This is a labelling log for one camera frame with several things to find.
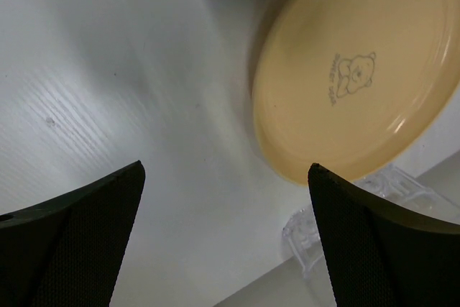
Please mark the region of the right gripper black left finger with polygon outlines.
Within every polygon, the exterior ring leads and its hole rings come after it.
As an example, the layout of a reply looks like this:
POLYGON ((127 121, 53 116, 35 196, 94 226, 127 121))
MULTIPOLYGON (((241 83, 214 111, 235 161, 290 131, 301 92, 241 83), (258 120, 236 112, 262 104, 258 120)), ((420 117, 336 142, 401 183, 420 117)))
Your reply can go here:
POLYGON ((1 215, 1 305, 108 306, 144 182, 136 161, 1 215))

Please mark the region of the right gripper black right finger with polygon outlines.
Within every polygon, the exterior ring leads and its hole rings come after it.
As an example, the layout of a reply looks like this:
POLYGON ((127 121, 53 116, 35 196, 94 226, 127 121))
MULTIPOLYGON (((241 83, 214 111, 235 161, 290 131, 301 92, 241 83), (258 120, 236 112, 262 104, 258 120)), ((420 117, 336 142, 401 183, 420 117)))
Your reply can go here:
POLYGON ((459 225, 314 163, 308 187, 337 306, 458 306, 459 225))

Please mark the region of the yellow bear plate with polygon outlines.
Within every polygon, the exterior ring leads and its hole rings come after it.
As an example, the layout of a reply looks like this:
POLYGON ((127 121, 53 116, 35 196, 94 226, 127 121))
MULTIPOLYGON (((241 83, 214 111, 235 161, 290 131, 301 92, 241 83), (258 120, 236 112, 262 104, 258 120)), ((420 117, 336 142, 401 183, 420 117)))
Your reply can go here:
POLYGON ((264 42, 254 130, 271 168, 360 179, 406 150, 459 85, 459 0, 289 0, 264 42))

